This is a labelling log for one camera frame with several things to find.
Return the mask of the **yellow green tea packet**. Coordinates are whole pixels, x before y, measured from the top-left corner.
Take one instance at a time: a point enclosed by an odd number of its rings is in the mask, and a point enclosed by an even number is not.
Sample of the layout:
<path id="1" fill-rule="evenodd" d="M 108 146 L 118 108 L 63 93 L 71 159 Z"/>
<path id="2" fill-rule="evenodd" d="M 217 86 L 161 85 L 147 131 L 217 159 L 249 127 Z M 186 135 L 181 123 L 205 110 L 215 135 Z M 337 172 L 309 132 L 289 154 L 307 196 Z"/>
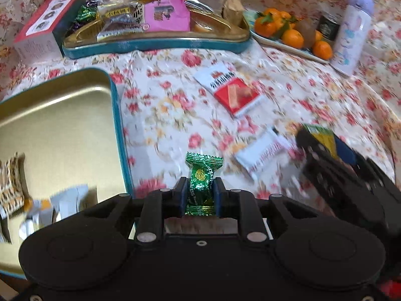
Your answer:
<path id="1" fill-rule="evenodd" d="M 338 158 L 334 133 L 329 128 L 315 124 L 303 124 L 303 127 L 329 151 L 333 158 Z"/>

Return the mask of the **green candy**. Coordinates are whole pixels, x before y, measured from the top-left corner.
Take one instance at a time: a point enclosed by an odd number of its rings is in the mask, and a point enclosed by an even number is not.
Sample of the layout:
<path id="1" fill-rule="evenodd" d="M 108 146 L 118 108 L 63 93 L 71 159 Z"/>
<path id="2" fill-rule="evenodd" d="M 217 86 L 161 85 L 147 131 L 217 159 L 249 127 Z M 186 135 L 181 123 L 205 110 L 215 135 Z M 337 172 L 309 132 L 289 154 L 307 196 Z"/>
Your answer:
<path id="1" fill-rule="evenodd" d="M 224 159 L 217 156 L 188 152 L 185 162 L 190 167 L 189 192 L 185 214 L 190 216 L 215 215 L 212 183 L 216 170 L 223 166 Z"/>

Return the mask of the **white hawthorn strip packet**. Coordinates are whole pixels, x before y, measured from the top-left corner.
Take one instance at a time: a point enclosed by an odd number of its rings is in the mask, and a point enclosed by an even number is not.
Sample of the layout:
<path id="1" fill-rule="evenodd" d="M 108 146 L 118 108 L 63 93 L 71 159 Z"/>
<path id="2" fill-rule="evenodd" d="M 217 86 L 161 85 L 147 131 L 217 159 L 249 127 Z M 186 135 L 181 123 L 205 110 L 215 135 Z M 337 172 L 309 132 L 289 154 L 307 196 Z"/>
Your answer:
<path id="1" fill-rule="evenodd" d="M 291 148 L 291 143 L 278 134 L 274 127 L 267 128 L 253 143 L 234 154 L 235 160 L 254 180 L 272 162 L 276 155 Z"/>

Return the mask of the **blue white snack packet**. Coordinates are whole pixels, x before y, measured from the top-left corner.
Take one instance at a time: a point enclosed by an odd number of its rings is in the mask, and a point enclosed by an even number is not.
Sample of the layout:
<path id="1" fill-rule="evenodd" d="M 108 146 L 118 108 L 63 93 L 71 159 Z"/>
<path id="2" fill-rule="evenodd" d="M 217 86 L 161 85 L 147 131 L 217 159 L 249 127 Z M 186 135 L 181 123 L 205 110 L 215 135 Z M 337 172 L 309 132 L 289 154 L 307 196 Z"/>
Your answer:
<path id="1" fill-rule="evenodd" d="M 56 212 L 56 221 L 60 221 L 79 212 L 81 202 L 87 197 L 89 188 L 86 184 L 74 186 L 59 192 L 50 198 Z"/>

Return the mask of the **red white hawthorn packet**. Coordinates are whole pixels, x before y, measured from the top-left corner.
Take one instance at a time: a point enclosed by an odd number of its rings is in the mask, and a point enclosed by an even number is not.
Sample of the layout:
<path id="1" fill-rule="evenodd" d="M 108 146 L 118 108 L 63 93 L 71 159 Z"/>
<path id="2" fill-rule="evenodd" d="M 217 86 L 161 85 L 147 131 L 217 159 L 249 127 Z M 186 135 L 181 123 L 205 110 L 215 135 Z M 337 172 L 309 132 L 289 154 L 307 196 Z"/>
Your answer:
<path id="1" fill-rule="evenodd" d="M 265 100 L 263 95 L 245 83 L 234 67 L 228 67 L 223 62 L 197 71 L 194 78 L 233 118 L 244 116 Z"/>

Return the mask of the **silver yellow snack packet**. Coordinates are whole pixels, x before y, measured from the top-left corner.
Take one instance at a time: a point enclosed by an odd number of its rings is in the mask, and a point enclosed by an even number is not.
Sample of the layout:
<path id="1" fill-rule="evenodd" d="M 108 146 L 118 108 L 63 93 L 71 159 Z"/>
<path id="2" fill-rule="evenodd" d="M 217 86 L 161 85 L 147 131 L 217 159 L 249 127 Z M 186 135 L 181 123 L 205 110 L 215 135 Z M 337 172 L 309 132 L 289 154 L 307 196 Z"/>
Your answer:
<path id="1" fill-rule="evenodd" d="M 54 206 L 50 199 L 26 199 L 24 212 L 25 221 L 31 221 L 38 227 L 51 225 L 53 222 Z"/>

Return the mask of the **brown heart pattern packet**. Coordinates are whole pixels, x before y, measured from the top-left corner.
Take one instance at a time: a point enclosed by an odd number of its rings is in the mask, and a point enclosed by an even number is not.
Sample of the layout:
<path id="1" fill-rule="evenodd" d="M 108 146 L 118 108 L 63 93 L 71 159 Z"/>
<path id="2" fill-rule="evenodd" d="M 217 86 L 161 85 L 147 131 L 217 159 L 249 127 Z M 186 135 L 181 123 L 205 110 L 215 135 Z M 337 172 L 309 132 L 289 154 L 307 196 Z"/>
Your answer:
<path id="1" fill-rule="evenodd" d="M 10 217 L 25 204 L 19 161 L 20 155 L 15 153 L 1 162 L 1 219 Z"/>

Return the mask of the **floral sofa cover cloth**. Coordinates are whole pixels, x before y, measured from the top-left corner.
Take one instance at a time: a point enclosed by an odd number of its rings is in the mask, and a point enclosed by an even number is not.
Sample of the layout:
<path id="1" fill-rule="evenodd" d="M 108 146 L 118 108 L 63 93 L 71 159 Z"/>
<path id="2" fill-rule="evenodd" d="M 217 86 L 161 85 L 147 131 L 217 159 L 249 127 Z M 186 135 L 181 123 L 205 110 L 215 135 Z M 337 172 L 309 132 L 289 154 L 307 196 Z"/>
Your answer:
<path id="1" fill-rule="evenodd" d="M 1 0 L 1 98 L 84 67 L 107 72 L 120 95 L 129 168 L 138 197 L 171 187 L 187 175 L 189 151 L 224 158 L 226 185 L 266 199 L 286 194 L 328 211 L 301 175 L 303 153 L 281 153 L 256 179 L 248 179 L 234 155 L 267 126 L 292 139 L 302 124 L 330 128 L 346 144 L 373 159 L 400 182 L 400 0 L 373 0 L 373 25 L 352 76 L 252 42 L 241 54 L 174 49 L 101 54 L 80 60 L 27 65 L 13 40 L 45 0 Z M 202 0 L 220 8 L 221 0 Z M 254 10 L 277 8 L 316 19 L 341 14 L 347 0 L 243 0 Z M 232 118 L 194 79 L 217 62 L 234 67 L 264 100 L 249 114 Z"/>

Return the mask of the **mandarin orange front right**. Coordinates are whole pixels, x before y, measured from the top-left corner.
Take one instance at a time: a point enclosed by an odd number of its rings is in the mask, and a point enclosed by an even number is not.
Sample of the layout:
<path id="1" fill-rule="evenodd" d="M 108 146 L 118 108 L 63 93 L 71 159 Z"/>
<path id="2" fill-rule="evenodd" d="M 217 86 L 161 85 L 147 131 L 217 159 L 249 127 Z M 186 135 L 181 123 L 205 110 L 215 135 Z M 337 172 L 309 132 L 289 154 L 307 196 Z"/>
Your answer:
<path id="1" fill-rule="evenodd" d="M 312 53 L 323 60 L 330 60 L 333 55 L 331 45 L 323 40 L 315 42 L 312 47 Z"/>

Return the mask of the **empty gold square tin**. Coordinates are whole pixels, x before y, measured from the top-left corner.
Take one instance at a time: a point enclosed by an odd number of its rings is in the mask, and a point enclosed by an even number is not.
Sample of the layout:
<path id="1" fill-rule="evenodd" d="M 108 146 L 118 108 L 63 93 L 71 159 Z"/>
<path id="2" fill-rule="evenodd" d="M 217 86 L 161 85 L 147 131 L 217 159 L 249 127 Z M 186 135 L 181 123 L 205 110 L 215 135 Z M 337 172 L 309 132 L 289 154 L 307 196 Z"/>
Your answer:
<path id="1" fill-rule="evenodd" d="M 1 160 L 22 156 L 25 190 L 47 199 L 86 185 L 91 201 L 134 190 L 111 77 L 87 68 L 1 103 Z"/>

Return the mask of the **mandarin orange front left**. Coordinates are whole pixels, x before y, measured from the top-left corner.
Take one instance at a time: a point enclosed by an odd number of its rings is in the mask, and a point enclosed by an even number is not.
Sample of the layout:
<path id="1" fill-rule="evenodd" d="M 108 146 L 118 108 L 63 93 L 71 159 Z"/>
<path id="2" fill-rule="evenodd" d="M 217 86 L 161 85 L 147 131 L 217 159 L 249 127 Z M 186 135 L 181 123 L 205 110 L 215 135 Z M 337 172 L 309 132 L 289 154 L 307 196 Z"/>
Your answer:
<path id="1" fill-rule="evenodd" d="M 305 39 L 302 34 L 295 29 L 286 30 L 282 37 L 282 43 L 292 48 L 301 49 L 304 46 Z"/>

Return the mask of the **purple rabbit thermos bottle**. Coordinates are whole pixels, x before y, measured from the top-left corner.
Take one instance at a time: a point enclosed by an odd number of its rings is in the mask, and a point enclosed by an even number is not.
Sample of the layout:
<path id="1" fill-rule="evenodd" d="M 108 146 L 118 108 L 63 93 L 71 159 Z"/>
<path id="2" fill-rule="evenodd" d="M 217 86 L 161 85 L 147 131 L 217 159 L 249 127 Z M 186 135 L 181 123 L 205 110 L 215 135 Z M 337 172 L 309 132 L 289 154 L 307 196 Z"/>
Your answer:
<path id="1" fill-rule="evenodd" d="M 330 65 L 344 76 L 351 76 L 357 66 L 373 13 L 373 0 L 348 0 L 330 61 Z"/>

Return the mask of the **black starbucks can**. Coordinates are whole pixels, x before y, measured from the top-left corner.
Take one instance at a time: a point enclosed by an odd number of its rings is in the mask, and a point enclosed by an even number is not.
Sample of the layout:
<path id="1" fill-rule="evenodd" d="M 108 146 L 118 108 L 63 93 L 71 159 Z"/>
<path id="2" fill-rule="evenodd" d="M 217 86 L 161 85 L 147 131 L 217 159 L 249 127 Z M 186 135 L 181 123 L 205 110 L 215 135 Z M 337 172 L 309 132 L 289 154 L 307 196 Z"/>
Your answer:
<path id="1" fill-rule="evenodd" d="M 339 32 L 340 23 L 339 19 L 329 13 L 322 12 L 317 23 L 317 30 L 322 34 L 326 41 L 334 42 Z"/>

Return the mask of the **brown kiwi fruit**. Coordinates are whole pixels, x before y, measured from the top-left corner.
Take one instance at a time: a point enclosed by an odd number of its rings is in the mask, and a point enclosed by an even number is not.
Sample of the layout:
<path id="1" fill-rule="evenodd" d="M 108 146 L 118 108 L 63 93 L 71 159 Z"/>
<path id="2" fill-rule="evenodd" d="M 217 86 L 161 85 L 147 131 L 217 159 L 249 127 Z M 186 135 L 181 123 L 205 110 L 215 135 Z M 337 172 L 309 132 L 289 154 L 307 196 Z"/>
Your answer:
<path id="1" fill-rule="evenodd" d="M 312 20 L 307 18 L 300 20 L 294 27 L 304 38 L 303 48 L 309 49 L 315 44 L 315 25 Z"/>

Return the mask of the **pale green fruit plate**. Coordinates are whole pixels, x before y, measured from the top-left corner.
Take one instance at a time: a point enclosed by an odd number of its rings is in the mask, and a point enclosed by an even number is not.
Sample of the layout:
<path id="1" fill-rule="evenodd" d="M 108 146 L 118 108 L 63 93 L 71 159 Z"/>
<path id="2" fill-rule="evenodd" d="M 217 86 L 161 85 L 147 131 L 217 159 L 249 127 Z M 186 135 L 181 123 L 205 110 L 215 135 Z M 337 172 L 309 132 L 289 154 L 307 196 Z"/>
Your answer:
<path id="1" fill-rule="evenodd" d="M 296 49 L 291 46 L 285 45 L 280 39 L 274 40 L 270 38 L 265 38 L 254 31 L 254 23 L 258 18 L 258 12 L 255 10 L 246 10 L 243 13 L 244 18 L 249 26 L 250 33 L 252 37 L 262 46 L 268 46 L 271 48 L 277 48 L 278 50 L 282 50 L 284 52 L 303 57 L 308 60 L 313 60 L 315 62 L 319 62 L 321 64 L 328 64 L 328 60 L 323 60 L 315 56 L 310 49 L 302 48 Z"/>

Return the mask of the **blue tin snack tray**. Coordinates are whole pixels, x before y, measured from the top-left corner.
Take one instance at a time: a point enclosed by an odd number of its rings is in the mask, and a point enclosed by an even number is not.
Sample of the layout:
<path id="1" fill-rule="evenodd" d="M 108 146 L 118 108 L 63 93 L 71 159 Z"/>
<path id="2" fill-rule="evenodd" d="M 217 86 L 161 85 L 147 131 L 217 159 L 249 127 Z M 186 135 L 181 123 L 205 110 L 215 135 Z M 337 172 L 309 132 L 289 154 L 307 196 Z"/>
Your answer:
<path id="1" fill-rule="evenodd" d="M 250 30 L 245 20 L 242 20 L 237 27 L 209 10 L 193 8 L 190 2 L 185 0 L 184 2 L 190 11 L 189 31 L 146 31 L 98 42 L 96 37 L 102 29 L 103 22 L 97 13 L 96 20 L 65 37 L 62 50 L 66 57 L 78 59 L 96 54 L 127 53 L 134 50 L 203 48 L 240 53 L 247 48 L 250 42 Z M 112 3 L 127 2 L 113 1 L 107 4 Z"/>

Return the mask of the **tan paper bag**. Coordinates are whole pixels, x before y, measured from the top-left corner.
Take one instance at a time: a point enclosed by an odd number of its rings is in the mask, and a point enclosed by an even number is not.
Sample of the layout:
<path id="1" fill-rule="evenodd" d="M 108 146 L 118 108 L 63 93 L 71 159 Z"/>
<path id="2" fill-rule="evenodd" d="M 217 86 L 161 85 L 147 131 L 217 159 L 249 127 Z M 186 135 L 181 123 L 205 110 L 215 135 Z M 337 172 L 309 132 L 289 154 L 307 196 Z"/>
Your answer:
<path id="1" fill-rule="evenodd" d="M 223 0 L 222 18 L 239 27 L 243 20 L 242 0 Z"/>

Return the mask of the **dark brown snack packet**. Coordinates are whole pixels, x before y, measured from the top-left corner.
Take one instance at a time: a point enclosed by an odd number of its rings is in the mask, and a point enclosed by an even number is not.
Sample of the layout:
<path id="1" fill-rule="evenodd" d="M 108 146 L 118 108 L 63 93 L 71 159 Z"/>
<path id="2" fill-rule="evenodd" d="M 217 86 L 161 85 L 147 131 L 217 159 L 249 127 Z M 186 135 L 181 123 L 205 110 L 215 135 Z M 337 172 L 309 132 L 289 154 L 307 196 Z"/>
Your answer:
<path id="1" fill-rule="evenodd" d="M 144 4 L 138 2 L 101 5 L 98 15 L 103 22 L 97 41 L 110 41 L 133 33 L 144 33 L 150 25 L 145 22 Z"/>

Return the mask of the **pink snack packet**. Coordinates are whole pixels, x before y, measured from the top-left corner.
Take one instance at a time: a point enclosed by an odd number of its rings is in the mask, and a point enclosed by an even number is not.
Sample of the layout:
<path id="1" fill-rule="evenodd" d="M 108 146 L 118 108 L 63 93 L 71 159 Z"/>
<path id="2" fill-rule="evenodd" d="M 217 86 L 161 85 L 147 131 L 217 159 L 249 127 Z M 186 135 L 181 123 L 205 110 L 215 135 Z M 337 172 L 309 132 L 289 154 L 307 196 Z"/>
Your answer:
<path id="1" fill-rule="evenodd" d="M 144 6 L 147 32 L 190 30 L 190 11 L 184 0 L 156 0 Z"/>

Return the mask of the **red white cardboard box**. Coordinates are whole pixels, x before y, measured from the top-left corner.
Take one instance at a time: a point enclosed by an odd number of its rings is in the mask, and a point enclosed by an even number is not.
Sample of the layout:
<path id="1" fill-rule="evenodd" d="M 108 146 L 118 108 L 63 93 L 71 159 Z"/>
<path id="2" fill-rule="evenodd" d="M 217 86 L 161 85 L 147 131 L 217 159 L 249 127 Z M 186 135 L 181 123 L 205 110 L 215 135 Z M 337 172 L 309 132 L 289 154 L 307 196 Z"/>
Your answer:
<path id="1" fill-rule="evenodd" d="M 28 65 L 63 57 L 62 42 L 85 0 L 46 0 L 14 38 L 14 49 Z"/>

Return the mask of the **purple green foil candies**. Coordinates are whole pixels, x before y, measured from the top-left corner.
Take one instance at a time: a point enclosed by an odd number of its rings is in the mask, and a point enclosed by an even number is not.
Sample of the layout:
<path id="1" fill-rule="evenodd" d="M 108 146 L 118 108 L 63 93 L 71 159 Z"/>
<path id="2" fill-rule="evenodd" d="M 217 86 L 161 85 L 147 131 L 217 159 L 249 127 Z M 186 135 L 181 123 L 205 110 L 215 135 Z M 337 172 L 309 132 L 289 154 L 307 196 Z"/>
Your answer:
<path id="1" fill-rule="evenodd" d="M 96 20 L 98 0 L 86 0 L 79 8 L 71 31 L 74 33 L 84 25 Z"/>

